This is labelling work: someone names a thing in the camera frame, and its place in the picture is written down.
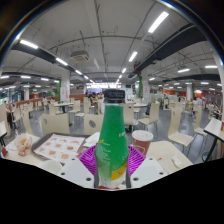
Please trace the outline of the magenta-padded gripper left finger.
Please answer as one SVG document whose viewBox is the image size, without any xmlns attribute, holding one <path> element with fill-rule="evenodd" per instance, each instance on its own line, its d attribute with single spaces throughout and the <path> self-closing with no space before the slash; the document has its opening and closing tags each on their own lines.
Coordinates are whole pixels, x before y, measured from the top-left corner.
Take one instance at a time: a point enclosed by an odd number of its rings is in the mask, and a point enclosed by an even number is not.
<svg viewBox="0 0 224 224">
<path fill-rule="evenodd" d="M 96 146 L 85 150 L 78 158 L 69 160 L 58 176 L 84 188 L 93 188 L 97 174 Z"/>
</svg>

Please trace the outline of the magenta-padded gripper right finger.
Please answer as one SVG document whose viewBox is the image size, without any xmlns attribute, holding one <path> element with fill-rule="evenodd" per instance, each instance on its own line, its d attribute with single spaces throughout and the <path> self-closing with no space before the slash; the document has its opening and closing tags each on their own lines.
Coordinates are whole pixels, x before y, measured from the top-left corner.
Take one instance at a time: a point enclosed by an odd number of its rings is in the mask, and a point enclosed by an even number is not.
<svg viewBox="0 0 224 224">
<path fill-rule="evenodd" d="M 140 188 L 167 175 L 154 157 L 146 157 L 133 146 L 129 146 L 126 187 Z"/>
</svg>

